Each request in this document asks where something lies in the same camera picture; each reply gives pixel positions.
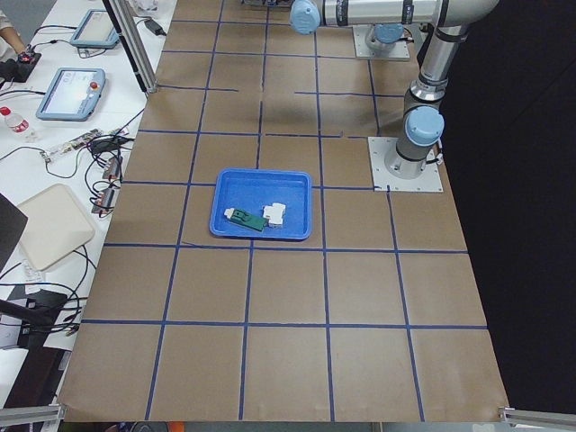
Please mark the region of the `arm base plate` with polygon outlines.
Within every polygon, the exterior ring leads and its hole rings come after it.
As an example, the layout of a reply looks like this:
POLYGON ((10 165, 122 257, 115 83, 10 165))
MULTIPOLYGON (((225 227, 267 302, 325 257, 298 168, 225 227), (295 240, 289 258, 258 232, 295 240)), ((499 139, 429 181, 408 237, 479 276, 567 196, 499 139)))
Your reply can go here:
POLYGON ((352 27, 355 56, 359 59, 408 61, 409 37, 401 23, 361 24, 352 27))
POLYGON ((373 189, 381 192, 442 193, 444 191, 433 148, 420 161, 403 159, 394 137, 369 137, 373 189))

